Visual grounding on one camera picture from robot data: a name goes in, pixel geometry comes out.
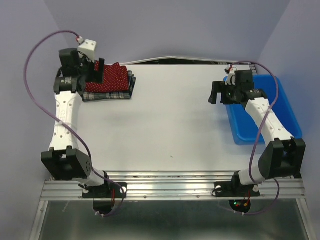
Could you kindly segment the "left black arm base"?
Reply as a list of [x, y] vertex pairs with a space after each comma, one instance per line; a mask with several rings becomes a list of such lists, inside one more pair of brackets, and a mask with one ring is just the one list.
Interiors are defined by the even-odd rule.
[[82, 188], [83, 199], [93, 199], [92, 208], [96, 216], [102, 218], [115, 215], [123, 206], [127, 197], [126, 182], [105, 183], [100, 186], [78, 184]]

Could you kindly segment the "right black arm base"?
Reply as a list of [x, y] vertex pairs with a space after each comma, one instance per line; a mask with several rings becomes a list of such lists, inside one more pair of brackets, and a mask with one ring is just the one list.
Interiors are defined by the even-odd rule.
[[217, 198], [230, 198], [229, 206], [234, 212], [247, 214], [251, 209], [251, 198], [259, 197], [260, 190], [257, 185], [235, 186], [230, 181], [218, 181], [214, 183], [211, 195]]

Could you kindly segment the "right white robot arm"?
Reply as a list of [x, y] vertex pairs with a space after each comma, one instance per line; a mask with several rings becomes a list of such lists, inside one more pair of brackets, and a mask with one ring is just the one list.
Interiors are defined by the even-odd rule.
[[241, 105], [258, 127], [257, 137], [263, 137], [265, 150], [257, 164], [251, 161], [245, 170], [233, 174], [231, 192], [242, 195], [250, 185], [259, 185], [266, 180], [296, 176], [300, 173], [306, 150], [302, 138], [294, 137], [279, 120], [273, 110], [279, 98], [279, 82], [276, 77], [275, 98], [270, 102], [261, 88], [255, 88], [251, 70], [238, 70], [232, 66], [225, 69], [226, 79], [212, 83], [209, 103], [217, 103], [217, 95], [224, 105]]

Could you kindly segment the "red polka dot skirt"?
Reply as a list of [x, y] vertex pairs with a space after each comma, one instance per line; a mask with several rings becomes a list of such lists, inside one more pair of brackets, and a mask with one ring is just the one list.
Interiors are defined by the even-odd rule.
[[104, 65], [102, 83], [87, 82], [85, 91], [88, 93], [113, 93], [129, 89], [128, 69], [118, 62]]

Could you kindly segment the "navy plaid pleated skirt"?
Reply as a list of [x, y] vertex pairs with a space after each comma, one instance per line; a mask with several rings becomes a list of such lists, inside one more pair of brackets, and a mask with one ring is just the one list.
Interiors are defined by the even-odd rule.
[[83, 102], [93, 102], [102, 100], [130, 100], [132, 98], [136, 77], [131, 70], [127, 73], [128, 90], [106, 92], [106, 93], [94, 93], [94, 92], [84, 92], [82, 96]]

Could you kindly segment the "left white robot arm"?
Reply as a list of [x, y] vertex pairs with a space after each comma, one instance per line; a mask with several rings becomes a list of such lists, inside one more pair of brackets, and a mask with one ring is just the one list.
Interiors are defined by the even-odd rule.
[[55, 180], [77, 181], [87, 193], [106, 197], [111, 193], [108, 176], [94, 169], [91, 155], [79, 149], [77, 135], [78, 113], [86, 84], [102, 82], [105, 61], [99, 59], [99, 69], [95, 70], [95, 51], [84, 47], [62, 49], [59, 59], [61, 67], [53, 86], [54, 131], [48, 151], [41, 154], [41, 161]]

